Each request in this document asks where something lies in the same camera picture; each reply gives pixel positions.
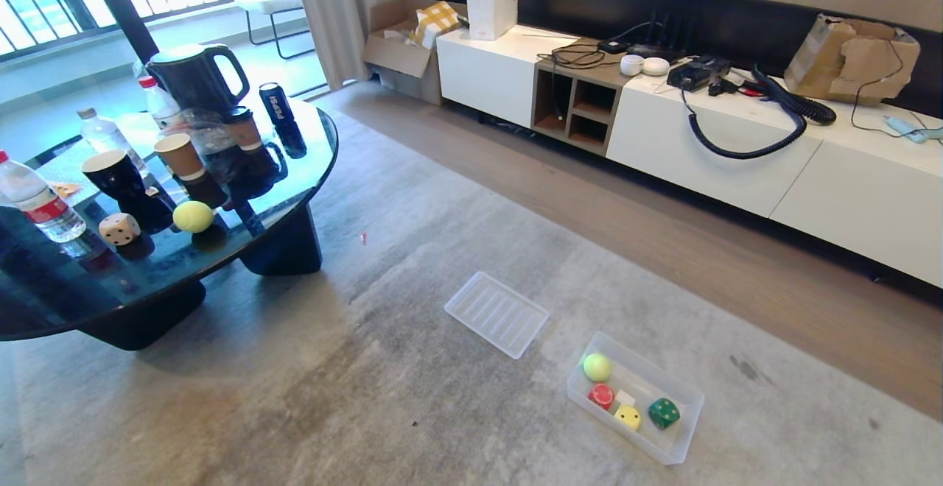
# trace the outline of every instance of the white chair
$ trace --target white chair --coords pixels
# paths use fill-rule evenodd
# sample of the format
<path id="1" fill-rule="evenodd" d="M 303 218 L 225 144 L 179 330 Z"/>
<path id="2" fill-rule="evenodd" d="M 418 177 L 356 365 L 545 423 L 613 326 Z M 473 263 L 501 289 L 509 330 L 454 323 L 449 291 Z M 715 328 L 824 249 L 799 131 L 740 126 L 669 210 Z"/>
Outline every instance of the white chair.
<path id="1" fill-rule="evenodd" d="M 274 15 L 279 13 L 288 13 L 295 12 L 296 10 L 303 10 L 304 6 L 301 3 L 301 0 L 235 0 L 236 6 L 242 7 L 245 10 L 245 25 L 249 29 L 249 42 L 252 44 L 266 44 L 273 42 L 276 43 L 276 49 L 278 50 L 278 56 L 282 59 L 292 59 L 292 57 L 297 57 L 299 55 L 304 55 L 306 53 L 311 53 L 314 49 L 304 50 L 292 54 L 290 56 L 285 56 L 282 53 L 282 46 L 279 43 L 281 39 L 287 39 L 288 37 L 294 37 L 296 35 L 301 35 L 303 33 L 310 33 L 310 29 L 305 29 L 304 31 L 298 31 L 296 33 L 290 33 L 289 35 L 279 35 L 278 30 L 276 29 L 276 17 Z M 249 13 L 261 13 L 269 16 L 269 23 L 272 25 L 272 37 L 269 40 L 261 40 L 256 42 L 252 36 L 252 24 L 249 21 Z"/>

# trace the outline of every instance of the electric kettle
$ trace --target electric kettle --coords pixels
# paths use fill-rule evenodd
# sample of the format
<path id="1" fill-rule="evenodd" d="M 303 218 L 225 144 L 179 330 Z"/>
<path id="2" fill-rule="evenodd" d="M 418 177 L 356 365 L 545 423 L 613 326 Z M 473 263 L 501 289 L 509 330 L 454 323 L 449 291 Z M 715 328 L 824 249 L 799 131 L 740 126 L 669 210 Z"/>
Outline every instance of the electric kettle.
<path id="1" fill-rule="evenodd" d="M 216 57 L 226 57 L 239 76 L 242 87 L 233 93 L 222 76 Z M 147 69 L 161 80 L 183 109 L 211 110 L 213 113 L 233 107 L 249 94 L 249 80 L 242 64 L 225 44 L 188 44 L 156 53 Z"/>

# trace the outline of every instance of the white dice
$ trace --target white dice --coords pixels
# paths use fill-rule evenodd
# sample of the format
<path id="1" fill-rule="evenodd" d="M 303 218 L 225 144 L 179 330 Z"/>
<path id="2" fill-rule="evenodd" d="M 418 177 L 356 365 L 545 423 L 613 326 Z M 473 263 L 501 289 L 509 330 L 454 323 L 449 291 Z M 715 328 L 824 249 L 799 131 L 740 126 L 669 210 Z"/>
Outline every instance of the white dice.
<path id="1" fill-rule="evenodd" d="M 136 240 L 141 235 L 141 227 L 130 214 L 111 214 L 98 224 L 98 233 L 102 234 L 105 241 L 121 247 Z"/>

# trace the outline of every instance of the red dice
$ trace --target red dice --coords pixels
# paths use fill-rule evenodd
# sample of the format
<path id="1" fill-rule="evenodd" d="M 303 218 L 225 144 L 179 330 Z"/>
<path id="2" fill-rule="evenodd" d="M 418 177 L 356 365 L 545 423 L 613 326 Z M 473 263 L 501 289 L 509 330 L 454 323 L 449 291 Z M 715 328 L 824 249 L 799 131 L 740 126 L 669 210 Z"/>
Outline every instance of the red dice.
<path id="1" fill-rule="evenodd" d="M 609 385 L 606 385 L 606 383 L 596 383 L 592 391 L 589 391 L 587 398 L 589 398 L 589 401 L 608 411 L 609 407 L 612 406 L 612 400 L 615 396 L 613 396 L 612 389 L 609 388 Z"/>

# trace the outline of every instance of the rug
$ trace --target rug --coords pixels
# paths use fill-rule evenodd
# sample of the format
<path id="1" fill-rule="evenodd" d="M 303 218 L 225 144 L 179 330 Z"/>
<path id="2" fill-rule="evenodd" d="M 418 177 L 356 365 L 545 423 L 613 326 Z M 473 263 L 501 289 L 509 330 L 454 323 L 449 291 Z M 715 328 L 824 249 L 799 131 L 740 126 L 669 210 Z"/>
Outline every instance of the rug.
<path id="1" fill-rule="evenodd" d="M 939 423 L 353 119 L 323 271 L 236 262 L 147 351 L 0 344 L 4 484 L 930 484 Z M 485 271 L 551 312 L 519 361 L 444 311 Z M 707 396 L 665 467 L 566 397 L 604 331 Z"/>

